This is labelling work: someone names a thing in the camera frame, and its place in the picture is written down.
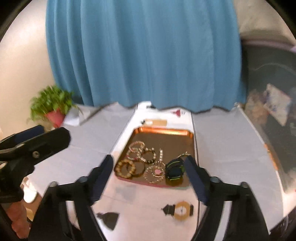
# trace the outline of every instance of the red flower pot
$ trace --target red flower pot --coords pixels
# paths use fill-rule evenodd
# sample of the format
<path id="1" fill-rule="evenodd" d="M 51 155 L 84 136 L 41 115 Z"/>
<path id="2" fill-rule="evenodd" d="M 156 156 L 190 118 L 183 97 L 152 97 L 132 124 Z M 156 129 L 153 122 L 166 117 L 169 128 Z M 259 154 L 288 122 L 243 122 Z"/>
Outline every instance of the red flower pot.
<path id="1" fill-rule="evenodd" d="M 65 115 L 59 109 L 49 112 L 45 116 L 53 124 L 54 128 L 60 127 L 65 119 Z"/>

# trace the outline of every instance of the curtain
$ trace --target curtain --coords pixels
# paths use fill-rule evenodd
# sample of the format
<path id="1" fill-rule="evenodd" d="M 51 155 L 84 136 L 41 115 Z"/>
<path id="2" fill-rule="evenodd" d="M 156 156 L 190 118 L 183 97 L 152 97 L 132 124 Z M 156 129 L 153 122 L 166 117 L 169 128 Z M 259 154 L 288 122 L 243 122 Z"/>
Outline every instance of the curtain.
<path id="1" fill-rule="evenodd" d="M 232 0 L 48 0 L 55 81 L 85 105 L 231 109 L 246 98 Z"/>

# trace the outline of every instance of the person's hand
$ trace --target person's hand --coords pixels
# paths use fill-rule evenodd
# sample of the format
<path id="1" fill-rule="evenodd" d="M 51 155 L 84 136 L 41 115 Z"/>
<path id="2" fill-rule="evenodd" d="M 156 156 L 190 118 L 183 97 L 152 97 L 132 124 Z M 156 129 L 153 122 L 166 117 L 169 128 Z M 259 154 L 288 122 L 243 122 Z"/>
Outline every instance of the person's hand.
<path id="1" fill-rule="evenodd" d="M 28 238 L 29 223 L 27 221 L 27 210 L 22 202 L 15 202 L 6 210 L 7 216 L 11 219 L 12 229 L 20 239 Z"/>

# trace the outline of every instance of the potted plant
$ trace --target potted plant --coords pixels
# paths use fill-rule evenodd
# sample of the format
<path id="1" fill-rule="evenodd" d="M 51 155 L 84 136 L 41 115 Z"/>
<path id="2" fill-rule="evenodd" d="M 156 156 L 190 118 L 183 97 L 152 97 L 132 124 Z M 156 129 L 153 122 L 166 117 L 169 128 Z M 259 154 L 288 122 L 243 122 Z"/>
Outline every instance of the potted plant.
<path id="1" fill-rule="evenodd" d="M 47 86 L 39 92 L 38 97 L 31 99 L 31 119 L 37 121 L 47 118 L 55 128 L 60 127 L 71 107 L 76 106 L 72 95 L 73 92 L 61 90 L 56 85 Z"/>

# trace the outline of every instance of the white table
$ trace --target white table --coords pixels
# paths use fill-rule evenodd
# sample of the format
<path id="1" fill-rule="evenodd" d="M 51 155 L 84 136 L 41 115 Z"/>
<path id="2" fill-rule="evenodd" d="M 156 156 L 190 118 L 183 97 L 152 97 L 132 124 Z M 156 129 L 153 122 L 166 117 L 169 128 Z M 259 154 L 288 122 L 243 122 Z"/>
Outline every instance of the white table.
<path id="1" fill-rule="evenodd" d="M 176 129 L 186 129 L 191 132 L 194 132 L 193 123 L 192 123 L 192 116 L 189 111 L 185 111 L 181 109 L 183 115 L 178 117 L 172 114 L 173 111 L 176 109 L 165 110 L 165 111 L 158 111 L 153 109 L 146 109 L 146 106 L 149 105 L 147 102 L 140 103 L 138 105 L 138 109 L 135 111 L 133 117 L 129 121 L 128 125 L 125 127 L 123 133 L 121 134 L 120 138 L 118 139 L 117 143 L 115 144 L 113 150 L 111 151 L 111 155 L 114 158 L 114 162 L 117 161 L 119 158 L 121 151 L 123 150 L 124 146 L 126 145 L 132 131 L 141 125 L 141 121 L 143 119 L 166 119 L 168 121 L 167 128 L 176 128 Z M 235 115 L 243 116 L 243 113 L 240 109 L 234 110 Z M 251 124 L 248 123 L 248 127 L 254 132 L 254 136 L 260 139 L 257 135 L 255 130 L 252 129 Z M 210 147 L 206 148 L 204 146 L 205 142 L 202 141 L 202 135 L 205 133 L 202 132 L 200 126 L 195 126 L 197 135 L 197 146 L 199 149 L 199 160 L 201 167 L 205 167 L 210 175 L 215 175 L 218 173 L 219 176 L 223 181 L 238 184 L 238 179 L 231 175 L 225 176 L 223 172 L 219 172 L 215 168 L 217 164 L 213 162 L 213 160 L 208 159 L 208 155 L 214 153 L 215 150 L 212 150 Z M 95 158 L 97 152 L 94 150 L 94 147 L 89 148 L 86 146 L 85 143 L 79 143 L 80 137 L 75 134 L 76 130 L 74 127 L 70 127 L 71 135 L 75 138 L 71 142 L 70 150 L 71 153 L 68 152 L 61 152 L 57 155 L 43 161 L 42 163 L 36 166 L 35 172 L 29 176 L 32 180 L 33 184 L 36 186 L 36 189 L 39 193 L 44 193 L 46 187 L 44 185 L 39 185 L 39 181 L 41 180 L 41 174 L 43 178 L 43 182 L 50 183 L 51 181 L 58 181 L 60 184 L 70 183 L 75 181 L 82 175 L 87 175 L 91 168 L 98 166 L 99 160 Z M 80 163 L 84 163 L 85 165 L 80 165 L 79 170 L 77 170 L 76 166 L 71 165 L 71 160 L 73 158 L 78 158 Z M 63 162 L 64 166 L 67 167 L 67 170 L 57 170 L 57 172 L 51 172 L 50 174 L 44 175 L 45 171 L 49 166 L 57 164 L 57 168 L 59 167 L 58 162 Z M 262 173 L 262 175 L 271 176 L 272 180 L 275 182 L 275 195 L 278 195 L 278 198 L 274 196 L 267 196 L 264 201 L 260 197 L 259 204 L 265 205 L 268 202 L 273 205 L 278 206 L 279 208 L 276 211 L 274 216 L 270 216 L 266 210 L 264 210 L 263 214 L 265 218 L 267 218 L 266 223 L 268 229 L 271 229 L 277 222 L 281 220 L 287 213 L 292 210 L 292 208 L 296 205 L 296 195 L 283 194 L 280 186 L 280 182 L 278 176 L 276 176 L 276 171 L 274 169 L 270 169 L 269 164 L 267 163 L 268 168 L 266 172 Z M 262 179 L 261 183 L 255 187 L 255 195 L 256 193 L 260 192 L 260 185 L 262 189 L 266 189 L 266 183 L 264 178 Z M 184 222 L 179 222 L 174 220 L 170 216 L 165 216 L 161 210 L 166 204 L 175 204 L 179 201 L 187 201 L 194 205 L 194 215 L 193 217 L 188 218 Z M 196 226 L 197 226 L 197 214 L 200 212 L 203 214 L 205 208 L 202 206 L 200 210 L 198 210 L 198 201 L 197 197 L 190 187 L 186 190 L 178 190 L 178 189 L 170 189 L 170 188 L 154 188 L 149 186 L 143 186 L 134 183 L 128 183 L 121 180 L 118 180 L 115 175 L 112 173 L 106 188 L 103 192 L 101 199 L 93 205 L 93 210 L 95 213 L 101 212 L 119 212 L 120 216 L 118 219 L 117 226 L 114 231 L 109 231 L 102 225 L 101 221 L 98 220 L 100 227 L 105 234 L 108 240 L 155 240 L 155 238 L 160 240 L 170 240 L 170 241 L 178 241 L 178 240 L 191 240 Z M 73 211 L 73 206 L 69 203 L 69 215 L 70 219 L 75 222 L 75 213 Z M 219 231 L 216 236 L 216 240 L 221 240 L 229 213 L 229 204 L 225 205 L 223 216 L 221 220 L 221 224 L 219 226 Z"/>

